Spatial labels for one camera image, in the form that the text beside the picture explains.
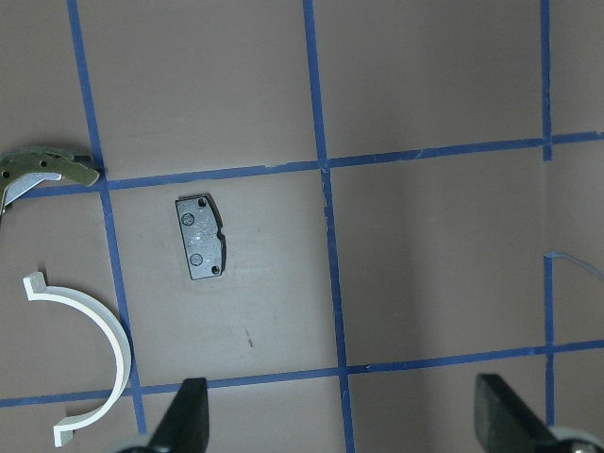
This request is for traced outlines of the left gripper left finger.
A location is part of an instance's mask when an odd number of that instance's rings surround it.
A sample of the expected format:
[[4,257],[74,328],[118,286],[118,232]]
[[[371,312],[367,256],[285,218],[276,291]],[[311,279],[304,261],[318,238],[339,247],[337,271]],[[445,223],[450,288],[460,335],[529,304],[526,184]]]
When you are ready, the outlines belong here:
[[204,453],[210,439],[207,380],[185,379],[146,448],[151,452]]

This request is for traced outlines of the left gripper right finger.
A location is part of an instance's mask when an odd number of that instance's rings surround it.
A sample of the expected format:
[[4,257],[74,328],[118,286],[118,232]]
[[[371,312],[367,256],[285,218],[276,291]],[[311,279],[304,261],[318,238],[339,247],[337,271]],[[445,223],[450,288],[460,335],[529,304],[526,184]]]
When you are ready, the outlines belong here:
[[559,441],[497,374],[475,381],[474,430],[484,452],[557,452]]

